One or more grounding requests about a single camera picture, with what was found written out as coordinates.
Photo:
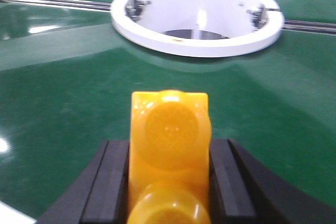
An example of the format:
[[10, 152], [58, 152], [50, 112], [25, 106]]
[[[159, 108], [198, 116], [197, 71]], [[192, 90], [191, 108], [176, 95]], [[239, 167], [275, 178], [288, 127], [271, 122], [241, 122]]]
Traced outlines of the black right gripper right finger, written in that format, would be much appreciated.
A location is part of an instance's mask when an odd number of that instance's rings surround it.
[[210, 145], [212, 223], [335, 223], [335, 208], [286, 182], [235, 140]]

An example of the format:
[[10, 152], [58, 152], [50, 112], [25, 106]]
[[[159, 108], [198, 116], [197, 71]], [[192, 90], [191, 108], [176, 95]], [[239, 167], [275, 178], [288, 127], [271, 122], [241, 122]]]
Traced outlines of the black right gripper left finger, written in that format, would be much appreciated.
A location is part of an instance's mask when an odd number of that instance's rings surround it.
[[126, 223], [129, 142], [104, 141], [37, 223]]

